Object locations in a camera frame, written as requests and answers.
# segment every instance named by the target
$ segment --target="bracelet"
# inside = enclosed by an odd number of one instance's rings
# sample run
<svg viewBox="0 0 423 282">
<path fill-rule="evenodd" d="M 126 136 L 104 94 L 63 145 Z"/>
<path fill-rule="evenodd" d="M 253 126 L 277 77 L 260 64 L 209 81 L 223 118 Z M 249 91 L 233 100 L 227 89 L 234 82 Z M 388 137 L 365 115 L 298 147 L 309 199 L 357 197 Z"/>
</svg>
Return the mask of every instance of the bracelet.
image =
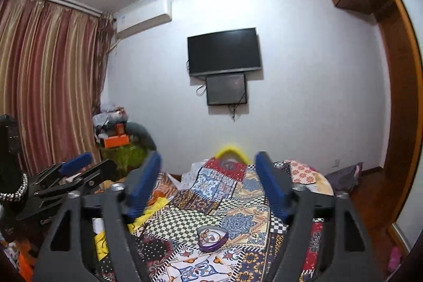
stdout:
<svg viewBox="0 0 423 282">
<path fill-rule="evenodd" d="M 0 201 L 19 202 L 25 195 L 28 188 L 28 176 L 26 173 L 22 174 L 22 185 L 18 188 L 16 193 L 0 193 Z"/>
</svg>

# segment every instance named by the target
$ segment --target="television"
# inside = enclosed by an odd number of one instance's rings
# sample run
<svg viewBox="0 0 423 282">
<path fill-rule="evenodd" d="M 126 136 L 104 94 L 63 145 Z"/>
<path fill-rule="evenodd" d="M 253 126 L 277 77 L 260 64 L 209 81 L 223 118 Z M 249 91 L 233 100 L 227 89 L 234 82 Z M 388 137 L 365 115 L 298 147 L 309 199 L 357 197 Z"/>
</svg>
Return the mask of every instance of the television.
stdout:
<svg viewBox="0 0 423 282">
<path fill-rule="evenodd" d="M 190 76 L 261 69 L 255 28 L 221 31 L 188 38 Z"/>
<path fill-rule="evenodd" d="M 247 104 L 244 73 L 225 73 L 206 77 L 207 104 Z"/>
</svg>

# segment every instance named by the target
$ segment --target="blue gripper pad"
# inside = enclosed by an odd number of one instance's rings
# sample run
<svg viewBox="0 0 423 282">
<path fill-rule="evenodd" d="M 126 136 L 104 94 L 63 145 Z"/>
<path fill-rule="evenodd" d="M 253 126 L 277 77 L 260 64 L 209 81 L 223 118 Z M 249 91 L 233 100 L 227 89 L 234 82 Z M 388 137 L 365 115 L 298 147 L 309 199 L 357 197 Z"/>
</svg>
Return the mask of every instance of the blue gripper pad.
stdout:
<svg viewBox="0 0 423 282">
<path fill-rule="evenodd" d="M 91 153 L 85 152 L 70 161 L 62 164 L 59 173 L 62 176 L 73 176 L 78 173 L 79 170 L 90 165 L 93 162 L 93 156 Z"/>
<path fill-rule="evenodd" d="M 292 182 L 284 171 L 276 169 L 266 152 L 255 156 L 255 168 L 273 213 L 286 222 L 293 214 L 291 207 Z"/>
<path fill-rule="evenodd" d="M 144 212 L 162 165 L 157 151 L 149 154 L 138 169 L 132 170 L 125 181 L 125 207 L 123 212 L 134 221 Z"/>
</svg>

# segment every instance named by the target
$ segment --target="air conditioner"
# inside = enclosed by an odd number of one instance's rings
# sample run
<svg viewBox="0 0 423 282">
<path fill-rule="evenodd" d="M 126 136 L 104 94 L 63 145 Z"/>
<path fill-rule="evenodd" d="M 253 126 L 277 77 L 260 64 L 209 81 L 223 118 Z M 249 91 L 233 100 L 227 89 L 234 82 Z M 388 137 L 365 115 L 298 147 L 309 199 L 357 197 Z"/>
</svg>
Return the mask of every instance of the air conditioner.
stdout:
<svg viewBox="0 0 423 282">
<path fill-rule="evenodd" d="M 141 31 L 172 21 L 172 4 L 157 0 L 117 16 L 118 38 L 124 39 Z"/>
</svg>

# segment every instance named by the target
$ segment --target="curtain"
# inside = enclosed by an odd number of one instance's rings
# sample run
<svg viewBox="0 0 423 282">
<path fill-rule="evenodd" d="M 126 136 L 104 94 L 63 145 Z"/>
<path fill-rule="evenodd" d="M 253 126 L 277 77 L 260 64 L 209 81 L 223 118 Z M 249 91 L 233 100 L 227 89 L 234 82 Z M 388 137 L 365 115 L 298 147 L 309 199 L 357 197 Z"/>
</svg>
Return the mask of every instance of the curtain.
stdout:
<svg viewBox="0 0 423 282">
<path fill-rule="evenodd" d="M 29 174 L 84 152 L 100 160 L 91 117 L 109 35 L 99 22 L 50 2 L 0 0 L 0 113 L 18 120 Z"/>
</svg>

